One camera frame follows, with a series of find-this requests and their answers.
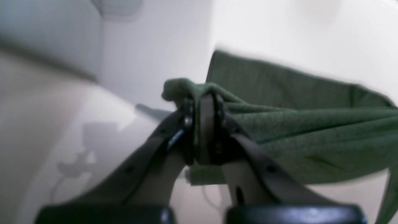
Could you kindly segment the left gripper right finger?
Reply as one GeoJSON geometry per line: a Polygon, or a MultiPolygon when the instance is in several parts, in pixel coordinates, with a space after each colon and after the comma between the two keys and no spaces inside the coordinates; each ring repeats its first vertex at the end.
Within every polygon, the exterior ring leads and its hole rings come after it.
{"type": "Polygon", "coordinates": [[[334,202],[290,176],[231,116],[222,98],[199,101],[199,164],[222,169],[233,206],[226,224],[365,224],[354,204],[334,202]]]}

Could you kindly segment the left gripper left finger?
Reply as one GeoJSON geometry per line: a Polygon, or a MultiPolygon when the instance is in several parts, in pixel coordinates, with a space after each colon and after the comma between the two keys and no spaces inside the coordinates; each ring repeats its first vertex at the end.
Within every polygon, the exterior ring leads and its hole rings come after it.
{"type": "Polygon", "coordinates": [[[166,117],[103,182],[69,202],[43,207],[37,224],[176,224],[169,202],[179,173],[194,160],[195,104],[166,117]]]}

